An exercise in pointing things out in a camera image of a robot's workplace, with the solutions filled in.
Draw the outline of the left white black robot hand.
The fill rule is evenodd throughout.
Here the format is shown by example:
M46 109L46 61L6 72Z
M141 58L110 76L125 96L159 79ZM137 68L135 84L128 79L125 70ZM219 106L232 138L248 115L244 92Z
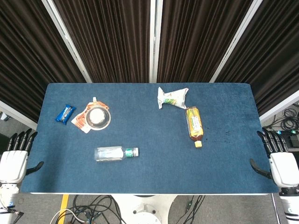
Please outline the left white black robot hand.
M44 165L40 161L36 166L28 168L28 158L31 148L38 132L32 132L32 129L14 133L8 141L6 150L0 159L0 183L19 184L25 176L32 174Z

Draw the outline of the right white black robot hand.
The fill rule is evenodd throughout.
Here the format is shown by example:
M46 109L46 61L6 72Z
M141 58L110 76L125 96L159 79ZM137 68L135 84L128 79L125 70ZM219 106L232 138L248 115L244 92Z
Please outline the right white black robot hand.
M284 138L265 128L257 131L257 135L263 142L264 149L270 165L270 171L262 170L257 163L250 159L250 165L253 170L282 188L296 188L299 185L299 168L295 156L289 152L288 146Z

